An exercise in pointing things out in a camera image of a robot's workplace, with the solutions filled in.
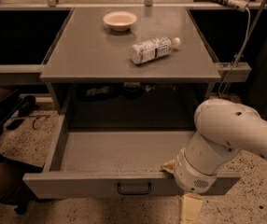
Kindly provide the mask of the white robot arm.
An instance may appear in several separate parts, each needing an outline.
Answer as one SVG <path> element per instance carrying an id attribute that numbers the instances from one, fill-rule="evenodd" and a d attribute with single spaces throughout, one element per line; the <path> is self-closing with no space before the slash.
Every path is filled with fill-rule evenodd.
<path id="1" fill-rule="evenodd" d="M 196 132 L 177 156 L 162 169 L 185 191 L 180 224 L 195 224 L 201 195 L 217 180 L 219 167 L 246 150 L 267 160 L 267 121 L 247 106 L 224 99 L 201 103 L 194 114 Z"/>

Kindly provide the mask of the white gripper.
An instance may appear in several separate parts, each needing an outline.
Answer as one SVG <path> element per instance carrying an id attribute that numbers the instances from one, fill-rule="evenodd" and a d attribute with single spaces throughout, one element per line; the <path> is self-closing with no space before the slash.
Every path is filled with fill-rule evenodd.
<path id="1" fill-rule="evenodd" d="M 179 224 L 195 224 L 203 205 L 202 196 L 197 193 L 207 192 L 216 182 L 217 176 L 204 175 L 194 169 L 185 156 L 184 147 L 175 160 L 165 162 L 162 169 L 169 174 L 174 173 L 177 185 L 185 191 L 190 191 L 180 198 Z"/>

